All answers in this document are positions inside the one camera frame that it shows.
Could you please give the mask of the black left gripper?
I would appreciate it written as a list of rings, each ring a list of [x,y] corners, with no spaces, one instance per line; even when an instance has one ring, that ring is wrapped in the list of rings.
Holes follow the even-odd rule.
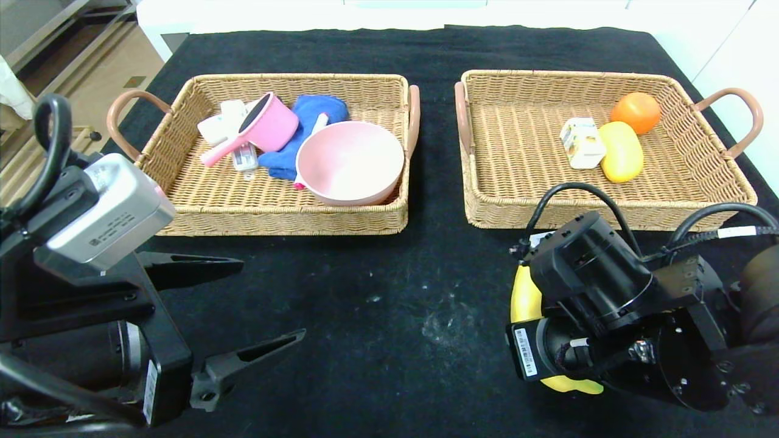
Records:
[[[212,355],[191,349],[159,292],[239,274],[229,257],[140,252],[106,274],[61,256],[12,264],[12,427],[136,429],[212,412],[248,372],[278,366],[301,328]]]

